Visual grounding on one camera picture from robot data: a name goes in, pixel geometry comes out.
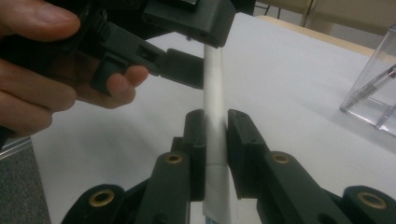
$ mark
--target white stick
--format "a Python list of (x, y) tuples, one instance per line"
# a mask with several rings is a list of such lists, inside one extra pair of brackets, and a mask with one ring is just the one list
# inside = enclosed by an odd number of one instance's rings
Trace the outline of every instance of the white stick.
[(205, 46), (204, 64), (206, 125), (204, 215), (216, 223), (230, 224), (230, 186), (221, 49)]

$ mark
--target white tabletop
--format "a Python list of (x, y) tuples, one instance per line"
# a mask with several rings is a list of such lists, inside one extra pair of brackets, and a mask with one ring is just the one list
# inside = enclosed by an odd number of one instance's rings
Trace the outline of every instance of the white tabletop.
[[(151, 43), (203, 55), (200, 43), (182, 35)], [(270, 149), (293, 155), (338, 195), (365, 185), (396, 198), (396, 138), (339, 110), (369, 57), (244, 14), (223, 52), (227, 108), (248, 113)], [(201, 91), (149, 77), (130, 105), (76, 103), (56, 114), (33, 136), (52, 223), (91, 187), (129, 189), (148, 178), (157, 156), (182, 135), (185, 115), (202, 107)], [(259, 223), (254, 202), (232, 196), (233, 223)], [(204, 223), (199, 213), (195, 205), (191, 223)]]

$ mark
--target acrylic box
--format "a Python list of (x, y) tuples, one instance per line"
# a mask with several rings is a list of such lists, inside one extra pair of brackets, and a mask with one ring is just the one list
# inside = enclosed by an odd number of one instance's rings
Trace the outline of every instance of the acrylic box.
[(396, 24), (389, 28), (341, 105), (349, 115), (396, 136)]

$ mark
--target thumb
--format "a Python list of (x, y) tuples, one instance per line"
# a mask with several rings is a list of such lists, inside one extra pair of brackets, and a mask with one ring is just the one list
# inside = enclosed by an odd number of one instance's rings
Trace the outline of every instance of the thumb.
[(73, 35), (78, 28), (77, 15), (42, 0), (0, 0), (0, 35), (53, 41)]

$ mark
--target human hand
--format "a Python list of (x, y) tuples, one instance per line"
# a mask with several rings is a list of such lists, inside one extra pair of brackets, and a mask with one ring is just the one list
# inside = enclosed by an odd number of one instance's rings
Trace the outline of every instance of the human hand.
[[(0, 44), (6, 35), (15, 34), (44, 42), (59, 40), (79, 26), (76, 15), (42, 0), (0, 0)], [(107, 108), (128, 104), (134, 99), (134, 87), (148, 75), (146, 68), (135, 66), (125, 76), (111, 76), (108, 96), (88, 85), (96, 65), (82, 54), (63, 56), (51, 67), (50, 79), (0, 59), (0, 126), (15, 135), (29, 135), (47, 128), (52, 114), (70, 108), (76, 99)]]

